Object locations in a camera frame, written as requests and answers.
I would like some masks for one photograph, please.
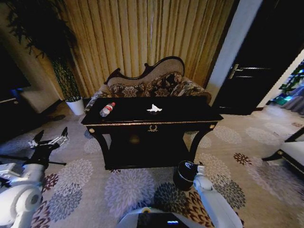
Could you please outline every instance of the table leg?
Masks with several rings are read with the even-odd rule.
[[[201,139],[204,137],[205,134],[207,134],[210,131],[211,131],[211,129],[201,130],[194,137],[194,139],[193,139],[193,141],[191,143],[191,147],[190,147],[190,156],[189,156],[189,161],[190,162],[194,161],[196,150],[198,148],[198,145],[199,145]]]
[[[106,143],[106,140],[104,138],[104,136],[101,133],[97,133],[96,131],[94,133],[91,133],[91,135],[94,136],[94,138],[96,138],[96,140],[99,142],[99,145],[101,147],[101,151],[103,153],[104,156],[104,162],[106,164],[107,162],[107,155],[109,154],[109,148],[108,148],[108,144]]]

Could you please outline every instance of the carpet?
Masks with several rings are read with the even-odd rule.
[[[80,123],[83,117],[61,103],[42,127],[0,146],[1,154],[29,156],[27,140],[36,133],[44,129],[47,140],[68,127],[69,141],[50,157],[67,166],[51,164],[46,170],[43,202],[33,228],[112,228],[127,212],[145,206],[212,227],[197,192],[180,191],[173,184],[173,168],[106,171],[98,142]],[[303,119],[275,106],[249,116],[223,117],[200,142],[195,162],[205,164],[206,175],[244,227],[304,228],[304,181],[282,160],[261,160],[299,130]],[[185,134],[188,146],[194,136],[195,132]]]

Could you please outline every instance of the plastic bottle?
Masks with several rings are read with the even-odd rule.
[[[107,104],[100,112],[99,114],[102,116],[102,117],[106,117],[107,115],[109,115],[109,113],[113,110],[115,106],[115,103],[112,102],[110,104]]]

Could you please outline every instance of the table drawer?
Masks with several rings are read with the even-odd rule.
[[[217,122],[200,122],[200,123],[125,123],[111,125],[94,125],[87,126],[91,133],[119,133],[119,132],[148,132],[148,133],[166,133],[166,132],[185,132],[213,130]]]

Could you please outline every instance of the black door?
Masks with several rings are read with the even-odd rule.
[[[251,114],[302,50],[303,0],[264,0],[214,102],[222,114]]]

